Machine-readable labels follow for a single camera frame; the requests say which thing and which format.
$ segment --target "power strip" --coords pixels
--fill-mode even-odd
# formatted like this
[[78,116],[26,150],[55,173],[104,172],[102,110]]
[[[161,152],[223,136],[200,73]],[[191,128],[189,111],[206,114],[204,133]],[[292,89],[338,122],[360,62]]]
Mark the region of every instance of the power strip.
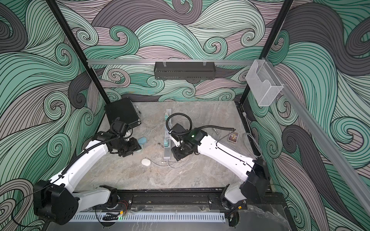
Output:
[[[172,109],[167,108],[165,113],[165,121],[167,118],[172,114]],[[168,160],[171,159],[171,137],[168,133],[168,130],[166,128],[166,124],[164,125],[164,141],[163,141],[164,151],[163,151],[163,159]]]

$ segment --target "wall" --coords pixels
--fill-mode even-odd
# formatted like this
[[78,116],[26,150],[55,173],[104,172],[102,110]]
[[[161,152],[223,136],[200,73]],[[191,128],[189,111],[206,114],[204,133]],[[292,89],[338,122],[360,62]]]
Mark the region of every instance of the wall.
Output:
[[[44,0],[0,2],[0,102],[0,230],[16,230],[15,204],[80,153],[104,114]],[[32,201],[27,197],[14,212],[23,225],[44,223]]]
[[[259,57],[283,0],[57,0],[88,59]],[[132,101],[239,100],[249,67],[215,80],[156,80],[153,66],[96,65],[108,95]]]
[[[370,2],[291,9],[270,50],[280,76],[370,185]],[[299,230],[370,230],[370,218],[284,95],[247,114]]]

